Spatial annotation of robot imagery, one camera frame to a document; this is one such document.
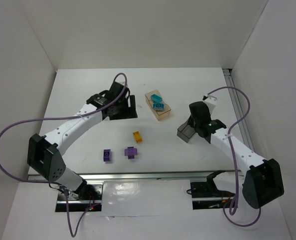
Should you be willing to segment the long teal lego brick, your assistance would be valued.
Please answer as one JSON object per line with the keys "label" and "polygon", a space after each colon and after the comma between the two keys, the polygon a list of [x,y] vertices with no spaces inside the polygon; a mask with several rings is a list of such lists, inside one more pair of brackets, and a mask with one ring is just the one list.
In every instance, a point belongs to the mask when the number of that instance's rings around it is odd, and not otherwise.
{"label": "long teal lego brick", "polygon": [[153,109],[156,111],[156,112],[163,112],[164,109],[165,109],[165,106],[163,103],[153,103]]}

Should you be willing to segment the curved teal lego brick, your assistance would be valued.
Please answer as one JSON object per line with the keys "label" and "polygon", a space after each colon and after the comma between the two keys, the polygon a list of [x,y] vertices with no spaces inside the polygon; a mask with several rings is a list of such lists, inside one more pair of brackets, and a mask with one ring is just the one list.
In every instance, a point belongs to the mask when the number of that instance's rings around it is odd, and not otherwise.
{"label": "curved teal lego brick", "polygon": [[162,98],[157,95],[157,94],[153,94],[150,96],[150,99],[154,102],[154,103],[160,103],[162,102]]}

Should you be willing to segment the yellow lego plate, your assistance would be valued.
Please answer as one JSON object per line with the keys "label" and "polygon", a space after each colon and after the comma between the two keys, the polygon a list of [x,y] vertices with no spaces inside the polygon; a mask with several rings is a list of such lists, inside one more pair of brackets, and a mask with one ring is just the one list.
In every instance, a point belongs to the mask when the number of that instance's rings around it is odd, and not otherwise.
{"label": "yellow lego plate", "polygon": [[142,143],[143,139],[139,131],[133,133],[134,140],[137,144]]}

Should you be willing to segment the dark purple lego brick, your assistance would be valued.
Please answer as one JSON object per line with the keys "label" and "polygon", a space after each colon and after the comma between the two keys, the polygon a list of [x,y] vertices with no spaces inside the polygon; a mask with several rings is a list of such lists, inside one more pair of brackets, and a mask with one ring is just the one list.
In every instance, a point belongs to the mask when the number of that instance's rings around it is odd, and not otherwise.
{"label": "dark purple lego brick", "polygon": [[103,150],[103,161],[105,163],[109,163],[112,160],[111,149],[104,149]]}

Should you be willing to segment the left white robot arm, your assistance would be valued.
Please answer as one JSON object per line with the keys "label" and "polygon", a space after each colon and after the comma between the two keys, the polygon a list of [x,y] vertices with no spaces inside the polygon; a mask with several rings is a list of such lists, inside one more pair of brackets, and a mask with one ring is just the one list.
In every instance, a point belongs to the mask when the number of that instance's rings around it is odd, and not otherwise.
{"label": "left white robot arm", "polygon": [[104,119],[137,117],[135,96],[129,88],[113,82],[109,90],[91,96],[74,116],[44,136],[29,139],[27,163],[48,182],[59,183],[78,199],[88,199],[94,188],[69,169],[62,156],[85,132]]}

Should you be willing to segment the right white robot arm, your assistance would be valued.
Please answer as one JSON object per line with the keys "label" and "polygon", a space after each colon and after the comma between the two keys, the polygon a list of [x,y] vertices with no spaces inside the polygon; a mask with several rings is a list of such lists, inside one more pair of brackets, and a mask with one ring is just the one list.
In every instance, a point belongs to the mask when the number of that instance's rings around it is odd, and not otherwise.
{"label": "right white robot arm", "polygon": [[284,194],[280,164],[275,159],[266,160],[253,152],[218,119],[211,119],[211,111],[203,101],[189,104],[190,126],[208,143],[214,145],[231,160],[245,176],[242,194],[254,209],[270,203]]}

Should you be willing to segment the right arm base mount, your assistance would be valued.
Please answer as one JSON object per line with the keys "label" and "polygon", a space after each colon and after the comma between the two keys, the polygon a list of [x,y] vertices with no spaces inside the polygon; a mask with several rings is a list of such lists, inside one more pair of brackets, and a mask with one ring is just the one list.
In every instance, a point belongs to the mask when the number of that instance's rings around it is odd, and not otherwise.
{"label": "right arm base mount", "polygon": [[222,209],[235,196],[234,193],[218,190],[214,183],[191,182],[186,193],[192,198],[193,210]]}

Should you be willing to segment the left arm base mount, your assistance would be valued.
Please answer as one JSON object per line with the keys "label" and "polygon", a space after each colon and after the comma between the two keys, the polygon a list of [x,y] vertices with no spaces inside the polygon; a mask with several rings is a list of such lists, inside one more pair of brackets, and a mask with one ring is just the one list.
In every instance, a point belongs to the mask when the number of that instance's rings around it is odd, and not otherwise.
{"label": "left arm base mount", "polygon": [[56,184],[49,184],[48,186],[58,193],[55,206],[56,213],[66,212],[66,199],[68,200],[70,212],[81,213],[86,208],[89,208],[89,212],[100,212],[102,209],[103,182],[88,182],[86,190],[81,195],[68,189],[67,198],[65,197],[63,187]]}

